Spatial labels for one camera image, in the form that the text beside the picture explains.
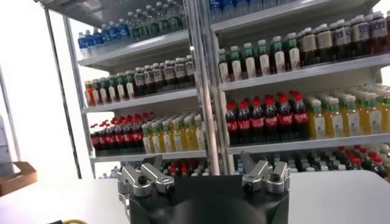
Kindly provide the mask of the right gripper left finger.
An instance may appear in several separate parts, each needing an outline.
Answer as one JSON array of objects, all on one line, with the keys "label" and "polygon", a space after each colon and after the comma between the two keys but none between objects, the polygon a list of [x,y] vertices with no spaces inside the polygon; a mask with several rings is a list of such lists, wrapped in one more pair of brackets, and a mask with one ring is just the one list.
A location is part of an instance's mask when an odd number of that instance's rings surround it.
[{"label": "right gripper left finger", "polygon": [[145,158],[138,168],[124,166],[121,169],[119,180],[136,197],[147,197],[152,192],[152,187],[161,194],[173,194],[175,191],[175,179],[160,171],[162,155]]}]

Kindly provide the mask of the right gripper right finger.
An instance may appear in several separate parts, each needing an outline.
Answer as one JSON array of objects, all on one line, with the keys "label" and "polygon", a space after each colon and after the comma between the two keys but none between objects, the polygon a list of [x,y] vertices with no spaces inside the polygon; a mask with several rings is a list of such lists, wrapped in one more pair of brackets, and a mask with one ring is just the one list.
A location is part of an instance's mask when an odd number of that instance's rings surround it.
[{"label": "right gripper right finger", "polygon": [[255,163],[248,152],[241,152],[241,161],[246,172],[242,176],[242,187],[245,192],[264,190],[272,194],[281,194],[289,191],[291,168],[287,163],[279,161],[274,166],[266,160]]}]

